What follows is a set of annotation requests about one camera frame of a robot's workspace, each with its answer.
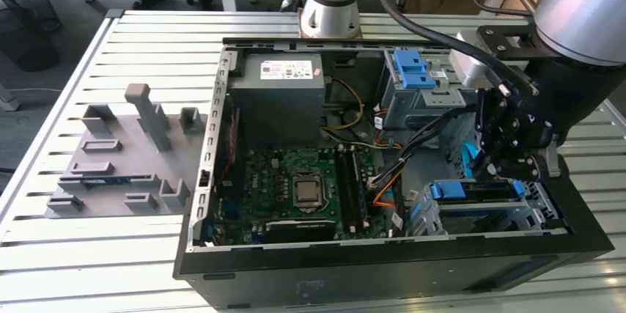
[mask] green circuit board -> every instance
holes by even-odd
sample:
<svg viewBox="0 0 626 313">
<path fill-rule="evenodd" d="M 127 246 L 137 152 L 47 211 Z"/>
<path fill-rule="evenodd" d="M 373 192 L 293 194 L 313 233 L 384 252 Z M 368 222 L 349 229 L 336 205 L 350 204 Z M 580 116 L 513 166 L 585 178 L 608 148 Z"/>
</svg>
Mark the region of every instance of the green circuit board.
<svg viewBox="0 0 626 313">
<path fill-rule="evenodd" d="M 325 219 L 336 221 L 337 240 L 380 237 L 385 221 L 370 217 L 370 227 L 362 232 L 345 232 L 342 208 L 337 184 L 336 155 L 332 149 L 251 150 L 246 160 L 246 186 L 241 220 L 257 224 L 282 219 Z M 366 179 L 376 173 L 370 149 L 357 152 L 361 176 Z M 295 178 L 302 175 L 321 177 L 325 202 L 315 210 L 303 211 L 295 206 Z M 243 243 L 250 243 L 243 236 Z"/>
</svg>

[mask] white tag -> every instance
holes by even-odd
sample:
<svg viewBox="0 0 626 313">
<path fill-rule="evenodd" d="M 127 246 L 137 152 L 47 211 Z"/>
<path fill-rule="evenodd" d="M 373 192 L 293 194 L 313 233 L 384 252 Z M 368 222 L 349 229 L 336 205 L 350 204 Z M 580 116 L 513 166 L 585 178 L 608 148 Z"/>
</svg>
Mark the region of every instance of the white tag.
<svg viewBox="0 0 626 313">
<path fill-rule="evenodd" d="M 314 64 L 307 60 L 262 63 L 262 80 L 313 80 Z"/>
<path fill-rule="evenodd" d="M 402 224 L 405 223 L 402 221 L 402 218 L 401 216 L 398 215 L 398 213 L 394 212 L 394 215 L 392 216 L 392 221 L 394 222 L 394 225 L 397 226 L 398 229 L 402 229 Z"/>
<path fill-rule="evenodd" d="M 374 117 L 374 127 L 377 130 L 384 129 L 384 118 L 382 117 Z"/>
<path fill-rule="evenodd" d="M 410 190 L 406 196 L 408 201 L 416 201 L 418 199 L 420 192 L 416 190 Z"/>
<path fill-rule="evenodd" d="M 430 77 L 446 77 L 446 73 L 444 71 L 430 71 Z"/>
</svg>

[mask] power supply label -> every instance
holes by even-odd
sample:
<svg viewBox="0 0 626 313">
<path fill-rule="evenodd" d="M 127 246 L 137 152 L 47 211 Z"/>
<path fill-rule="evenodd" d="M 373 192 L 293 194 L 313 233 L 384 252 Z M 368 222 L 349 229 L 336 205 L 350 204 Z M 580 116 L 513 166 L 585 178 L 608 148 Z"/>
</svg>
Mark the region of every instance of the power supply label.
<svg viewBox="0 0 626 313">
<path fill-rule="evenodd" d="M 266 61 L 262 63 L 262 80 L 313 80 L 314 64 L 309 60 Z"/>
</svg>

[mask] metal extrusion rail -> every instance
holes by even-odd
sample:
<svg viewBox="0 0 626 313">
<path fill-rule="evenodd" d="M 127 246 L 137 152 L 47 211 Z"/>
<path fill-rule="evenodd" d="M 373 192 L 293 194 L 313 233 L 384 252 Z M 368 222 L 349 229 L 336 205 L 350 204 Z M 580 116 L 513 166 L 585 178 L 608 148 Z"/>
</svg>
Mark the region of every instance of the metal extrusion rail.
<svg viewBox="0 0 626 313">
<path fill-rule="evenodd" d="M 518 23 L 468 16 L 418 16 L 445 33 Z M 366 38 L 413 36 L 386 15 L 364 15 Z M 90 103 L 134 113 L 129 83 L 153 88 L 167 114 L 209 109 L 223 37 L 297 37 L 297 18 L 278 13 L 127 12 L 107 18 L 0 197 L 0 311 L 211 312 L 173 264 L 181 216 L 49 220 L 42 217 L 85 125 Z M 616 251 L 546 273 L 508 292 L 341 303 L 290 312 L 624 312 L 626 311 L 626 125 L 602 105 L 561 149 L 573 181 Z"/>
</svg>

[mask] ram slot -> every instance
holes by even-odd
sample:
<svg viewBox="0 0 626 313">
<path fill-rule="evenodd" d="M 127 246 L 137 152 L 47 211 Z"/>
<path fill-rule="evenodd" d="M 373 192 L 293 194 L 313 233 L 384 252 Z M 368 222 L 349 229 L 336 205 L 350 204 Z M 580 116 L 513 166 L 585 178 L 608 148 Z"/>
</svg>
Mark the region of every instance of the ram slot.
<svg viewBox="0 0 626 313">
<path fill-rule="evenodd" d="M 336 168 L 344 230 L 350 233 L 361 232 L 369 223 L 365 185 L 354 150 L 342 147 L 336 150 Z"/>
</svg>

